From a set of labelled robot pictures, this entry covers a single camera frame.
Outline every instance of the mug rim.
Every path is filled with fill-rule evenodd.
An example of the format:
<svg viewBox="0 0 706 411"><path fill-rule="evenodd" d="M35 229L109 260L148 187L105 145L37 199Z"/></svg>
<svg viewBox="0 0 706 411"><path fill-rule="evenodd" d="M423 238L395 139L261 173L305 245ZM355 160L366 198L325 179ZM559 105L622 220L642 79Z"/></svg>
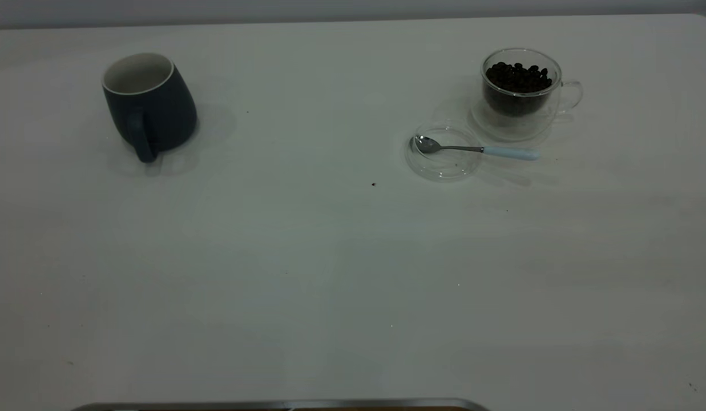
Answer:
<svg viewBox="0 0 706 411"><path fill-rule="evenodd" d="M553 63L554 67L556 67L556 69L558 70L558 77L556 79L554 79L553 84L548 86L548 88L544 88L543 90L540 90L540 91L532 91L530 93L517 93L515 91L510 91L510 90L506 90L504 88L498 87L498 86L494 85L494 83L492 83L492 81L490 81L489 78L487 78L486 63L491 57L493 57L493 55L502 53L504 51L527 51L530 53L540 54L540 55L542 55L542 57L547 58L548 60L550 60ZM538 97L538 96L544 96L544 95L550 93L551 91L556 89L556 87L558 87L561 84L562 71L561 71L561 65L558 65L558 62L556 62L556 60L553 60L553 58L550 57L550 55L547 55L547 54L543 53L542 51L533 50L533 49L526 49L525 47L507 47L506 49L494 50L491 54L488 55L488 57L485 57L485 59L482 61L482 65L480 67L480 74L482 75L482 79L485 81L485 83L488 86L490 86L491 88L494 88L495 90L497 90L503 94L507 94L508 96Z"/></svg>
<svg viewBox="0 0 706 411"><path fill-rule="evenodd" d="M140 55L153 55L154 57L160 57L165 59L168 63L170 63L170 73L168 73L167 77L165 77L164 80L160 81L155 86L152 86L151 88L148 88L147 90L142 90L142 91L136 91L134 93L120 93L119 91L114 91L110 87L107 86L107 74L115 68L118 63L124 62L125 60L129 60L130 58L136 58L139 57ZM168 80L170 80L170 77L172 77L173 73L175 73L175 63L173 63L173 60L170 60L169 57L166 57L165 55L159 54L159 53L137 53L137 54L131 54L127 55L126 57L120 58L114 63L111 63L110 66L104 71L104 74L102 75L102 87L104 87L104 90L107 90L108 92L112 94L117 94L119 96L137 96L138 94L144 94L148 93L152 90L155 90L156 88L159 88L163 84L167 83Z"/></svg>

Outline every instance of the wall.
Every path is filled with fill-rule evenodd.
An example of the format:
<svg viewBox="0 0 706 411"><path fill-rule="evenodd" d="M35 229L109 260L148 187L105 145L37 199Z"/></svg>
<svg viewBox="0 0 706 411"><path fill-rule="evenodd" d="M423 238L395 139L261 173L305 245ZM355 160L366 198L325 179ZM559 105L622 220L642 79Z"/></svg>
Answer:
<svg viewBox="0 0 706 411"><path fill-rule="evenodd" d="M0 0L0 28L702 10L706 0Z"/></svg>

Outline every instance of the light blue spoon handle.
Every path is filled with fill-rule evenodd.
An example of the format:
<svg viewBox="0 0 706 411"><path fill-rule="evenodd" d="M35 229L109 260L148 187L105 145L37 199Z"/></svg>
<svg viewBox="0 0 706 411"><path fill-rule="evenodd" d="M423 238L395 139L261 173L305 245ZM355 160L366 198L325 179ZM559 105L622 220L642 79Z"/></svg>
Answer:
<svg viewBox="0 0 706 411"><path fill-rule="evenodd" d="M533 161L540 158L540 151L528 148L485 147L482 152L488 156L507 157L509 159Z"/></svg>

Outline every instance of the spoon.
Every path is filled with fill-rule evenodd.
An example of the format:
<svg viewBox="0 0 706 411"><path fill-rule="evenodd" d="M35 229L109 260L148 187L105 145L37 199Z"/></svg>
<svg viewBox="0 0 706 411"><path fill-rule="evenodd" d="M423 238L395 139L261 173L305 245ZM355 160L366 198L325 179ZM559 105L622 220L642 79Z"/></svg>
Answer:
<svg viewBox="0 0 706 411"><path fill-rule="evenodd" d="M416 148L423 154L433 154L439 150L464 150L519 160L532 161L540 157L540 151L528 148L441 146L436 140L418 134L414 136L413 140L416 143Z"/></svg>

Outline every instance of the glass cup handle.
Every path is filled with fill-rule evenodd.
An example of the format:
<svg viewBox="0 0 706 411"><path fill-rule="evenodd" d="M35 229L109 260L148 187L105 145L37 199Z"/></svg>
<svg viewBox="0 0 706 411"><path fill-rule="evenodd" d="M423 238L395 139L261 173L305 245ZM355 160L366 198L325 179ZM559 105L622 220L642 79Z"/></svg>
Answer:
<svg viewBox="0 0 706 411"><path fill-rule="evenodd" d="M580 81L577 81L577 80L564 81L561 83L561 86L562 87L575 87L575 89L579 91L579 96L576 97L575 102L570 103L568 105L568 107L564 107L564 105L566 105L566 104L559 105L558 112L556 113L557 115L566 114L572 108L579 105L580 100L583 98L583 86L582 86L582 84L580 84Z"/></svg>

